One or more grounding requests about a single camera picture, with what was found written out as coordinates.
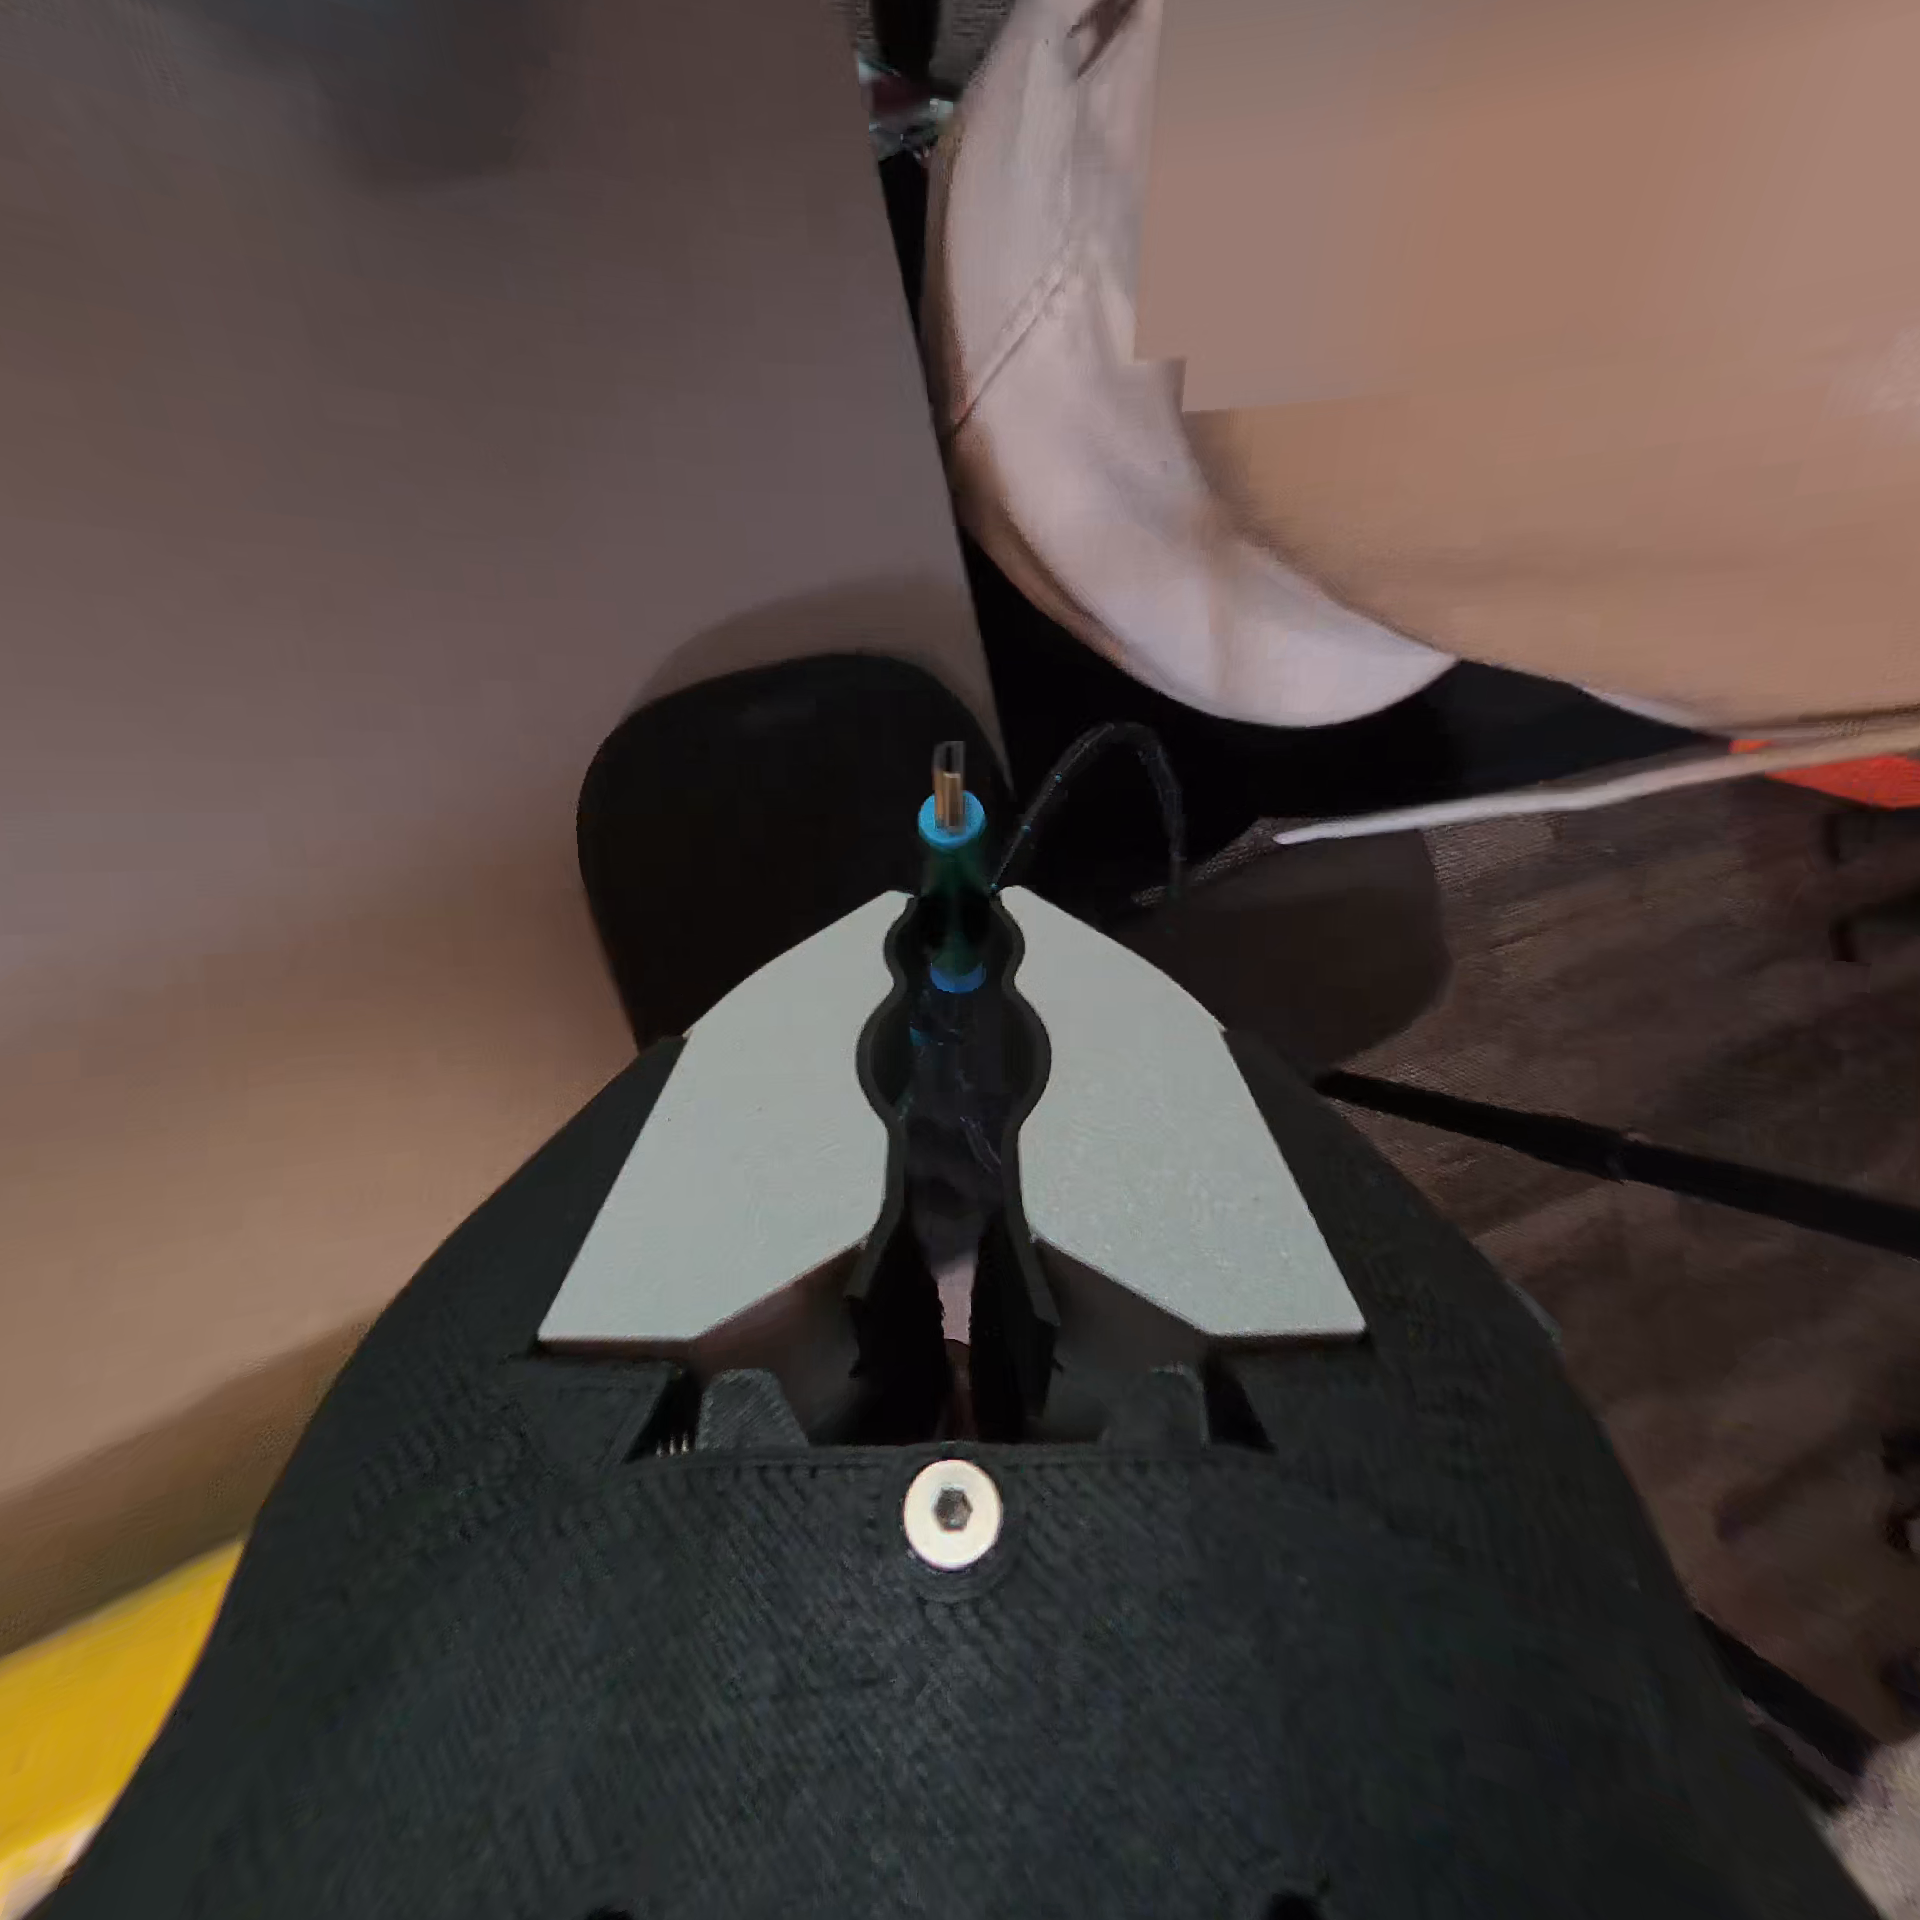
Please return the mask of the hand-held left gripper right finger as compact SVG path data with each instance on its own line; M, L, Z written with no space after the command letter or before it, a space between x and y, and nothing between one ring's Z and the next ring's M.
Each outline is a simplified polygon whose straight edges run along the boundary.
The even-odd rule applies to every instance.
M977 1434L1099 1438L1149 1372L1363 1345L1224 1026L1028 888L1001 921L1012 1109L972 1291Z

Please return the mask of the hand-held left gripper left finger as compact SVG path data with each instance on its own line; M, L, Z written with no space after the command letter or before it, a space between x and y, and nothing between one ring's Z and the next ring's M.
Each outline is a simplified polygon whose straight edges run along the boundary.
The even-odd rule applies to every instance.
M542 1359L772 1372L808 1438L935 1425L941 1302L865 1051L898 999L905 912L905 893L867 898L683 1033L539 1327Z

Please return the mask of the braided HDMI cable green plugs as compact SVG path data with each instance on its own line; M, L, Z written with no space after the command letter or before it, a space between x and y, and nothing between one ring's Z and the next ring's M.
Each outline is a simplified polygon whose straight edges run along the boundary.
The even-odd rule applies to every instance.
M1172 757L1148 725L1099 725L1077 736L1044 777L1001 853L988 849L988 811L966 783L962 742L933 757L933 795L916 813L920 893L916 961L905 1014L911 1074L898 1100L913 1179L988 1210L1002 1188L1002 1139L1013 1083L1002 1064L1002 985L991 968L991 929L1002 888L1020 873L1071 783L1096 761L1131 752L1154 792L1166 832L1168 904L1186 893L1186 799Z

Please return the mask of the grey desk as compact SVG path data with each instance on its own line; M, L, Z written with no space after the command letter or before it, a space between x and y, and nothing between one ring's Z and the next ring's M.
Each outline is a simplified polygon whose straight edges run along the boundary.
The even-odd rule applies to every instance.
M995 736L842 5L3 5L3 1650L630 1056L588 763L802 653Z

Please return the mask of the black bumpy pad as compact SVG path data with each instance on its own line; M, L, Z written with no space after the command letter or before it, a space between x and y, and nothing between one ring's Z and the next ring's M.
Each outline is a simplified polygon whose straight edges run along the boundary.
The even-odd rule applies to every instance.
M634 708L576 801L588 909L648 1051L883 893L916 893L933 757L965 746L988 817L1013 801L976 713L928 670L812 656Z

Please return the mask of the orange red object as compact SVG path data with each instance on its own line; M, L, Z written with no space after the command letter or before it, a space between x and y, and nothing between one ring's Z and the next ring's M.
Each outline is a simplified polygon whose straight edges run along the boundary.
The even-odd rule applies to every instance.
M1825 761L1769 763L1765 781L1791 783L1834 801L1882 813L1916 813L1916 742L1892 752L1859 752L1859 736L1825 738L1733 738L1726 757L1784 757L1825 748Z

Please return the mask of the yellow plastic bin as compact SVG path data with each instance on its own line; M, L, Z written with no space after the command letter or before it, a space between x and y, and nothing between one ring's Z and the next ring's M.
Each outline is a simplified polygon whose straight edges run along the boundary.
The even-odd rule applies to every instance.
M30 1918L132 1779L199 1666L245 1544L3 1660L3 1918Z

